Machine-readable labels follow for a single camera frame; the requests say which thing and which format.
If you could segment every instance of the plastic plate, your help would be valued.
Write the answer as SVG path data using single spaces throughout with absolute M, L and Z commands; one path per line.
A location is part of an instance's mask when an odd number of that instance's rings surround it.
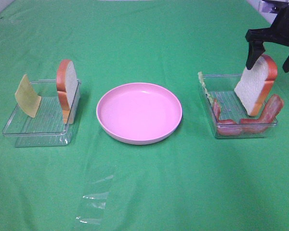
M 178 98 L 152 83 L 128 83 L 108 91 L 98 102 L 96 115 L 114 139 L 150 144 L 171 135 L 182 118 Z

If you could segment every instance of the yellow cheese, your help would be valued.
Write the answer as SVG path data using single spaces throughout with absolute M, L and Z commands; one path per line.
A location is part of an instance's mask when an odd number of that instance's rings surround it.
M 34 91 L 27 75 L 24 75 L 20 81 L 18 89 L 15 92 L 15 98 L 24 113 L 35 118 L 42 97 Z

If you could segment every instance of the green tablecloth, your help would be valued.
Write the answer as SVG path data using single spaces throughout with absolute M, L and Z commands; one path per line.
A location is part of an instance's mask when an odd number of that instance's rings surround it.
M 0 231 L 69 231 L 100 169 L 113 179 L 92 230 L 289 231 L 289 48 L 266 43 L 285 100 L 275 135 L 216 139 L 197 72 L 241 73 L 249 28 L 269 24 L 244 0 L 16 0 L 0 14 Z M 79 129 L 68 146 L 14 148 L 1 131 L 23 74 L 54 79 L 62 59 L 81 79 Z M 181 101 L 164 141 L 109 137 L 95 115 L 108 90 L 151 82 Z

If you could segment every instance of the bread slice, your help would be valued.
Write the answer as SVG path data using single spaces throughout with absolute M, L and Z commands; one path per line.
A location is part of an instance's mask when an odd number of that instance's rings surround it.
M 63 121 L 67 123 L 78 86 L 77 74 L 71 60 L 64 59 L 61 61 L 57 70 L 56 85 L 59 102 L 63 110 Z M 69 123 L 73 123 L 73 121 L 74 118 L 70 118 Z
M 259 57 L 251 70 L 245 67 L 241 80 L 235 87 L 235 93 L 249 116 L 259 113 L 276 78 L 277 65 L 266 54 Z

